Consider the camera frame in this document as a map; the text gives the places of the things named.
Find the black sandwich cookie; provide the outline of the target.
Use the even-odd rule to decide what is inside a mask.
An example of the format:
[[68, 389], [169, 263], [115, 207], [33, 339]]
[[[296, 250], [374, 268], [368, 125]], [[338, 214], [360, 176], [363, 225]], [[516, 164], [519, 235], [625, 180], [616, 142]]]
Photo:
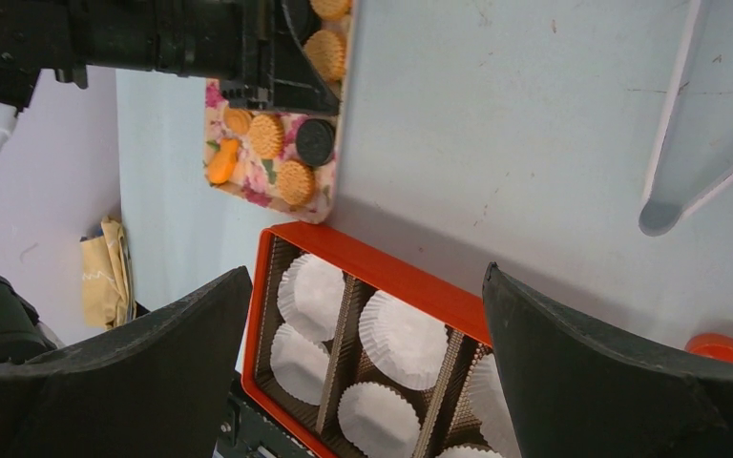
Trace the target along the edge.
[[324, 119], [309, 118], [298, 129], [295, 146], [299, 159], [311, 167], [326, 165], [333, 158], [335, 129]]

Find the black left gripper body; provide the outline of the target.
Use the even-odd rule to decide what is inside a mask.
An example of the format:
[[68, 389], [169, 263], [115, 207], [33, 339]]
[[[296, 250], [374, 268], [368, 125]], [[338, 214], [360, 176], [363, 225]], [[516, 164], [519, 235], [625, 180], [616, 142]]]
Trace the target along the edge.
[[27, 108], [39, 74], [88, 85], [91, 66], [217, 79], [231, 106], [333, 116], [339, 98], [303, 41], [305, 1], [0, 0], [0, 103]]

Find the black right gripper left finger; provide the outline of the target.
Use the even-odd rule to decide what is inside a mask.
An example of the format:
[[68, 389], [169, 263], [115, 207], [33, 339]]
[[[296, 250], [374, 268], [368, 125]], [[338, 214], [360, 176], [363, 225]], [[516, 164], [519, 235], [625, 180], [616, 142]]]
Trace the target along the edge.
[[209, 457], [252, 294], [245, 267], [96, 337], [0, 364], [0, 457]]

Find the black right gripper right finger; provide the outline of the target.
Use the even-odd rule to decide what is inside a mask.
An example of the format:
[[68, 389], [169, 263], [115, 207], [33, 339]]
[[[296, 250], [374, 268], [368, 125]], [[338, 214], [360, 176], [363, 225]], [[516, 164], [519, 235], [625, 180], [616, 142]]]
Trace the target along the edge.
[[733, 364], [610, 325], [487, 267], [483, 304], [525, 457], [733, 457]]

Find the floral pink serving tray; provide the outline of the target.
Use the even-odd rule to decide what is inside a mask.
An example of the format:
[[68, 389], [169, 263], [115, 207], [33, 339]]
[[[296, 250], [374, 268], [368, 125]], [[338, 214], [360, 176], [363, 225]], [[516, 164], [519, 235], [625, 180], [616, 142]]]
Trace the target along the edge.
[[204, 1], [224, 73], [206, 81], [204, 174], [212, 187], [294, 219], [331, 213], [353, 1]]

